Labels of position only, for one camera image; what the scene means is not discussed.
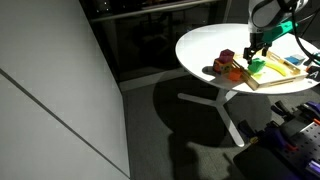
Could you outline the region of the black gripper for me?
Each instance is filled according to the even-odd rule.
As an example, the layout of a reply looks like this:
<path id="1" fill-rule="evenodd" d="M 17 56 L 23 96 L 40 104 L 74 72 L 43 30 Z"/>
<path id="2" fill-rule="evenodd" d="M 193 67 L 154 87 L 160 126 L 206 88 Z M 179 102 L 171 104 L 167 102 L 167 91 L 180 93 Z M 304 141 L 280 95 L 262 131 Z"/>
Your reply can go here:
<path id="1" fill-rule="evenodd" d="M 266 57 L 270 44 L 264 41 L 263 33 L 251 33 L 250 34 L 250 46 L 244 49 L 243 58 L 248 64 L 252 63 L 252 57 L 254 51 L 261 50 L 261 55 Z"/>

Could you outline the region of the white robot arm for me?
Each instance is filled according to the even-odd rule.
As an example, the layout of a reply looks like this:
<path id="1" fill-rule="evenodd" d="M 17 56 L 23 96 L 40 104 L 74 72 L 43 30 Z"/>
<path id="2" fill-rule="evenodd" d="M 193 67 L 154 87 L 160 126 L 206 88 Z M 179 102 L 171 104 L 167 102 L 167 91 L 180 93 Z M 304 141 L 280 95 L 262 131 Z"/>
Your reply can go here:
<path id="1" fill-rule="evenodd" d="M 266 55 L 276 39 L 293 29 L 293 22 L 289 18 L 307 3 L 308 0 L 249 0 L 250 46 L 244 49 L 243 58 L 251 64 L 258 51 L 262 50 Z"/>

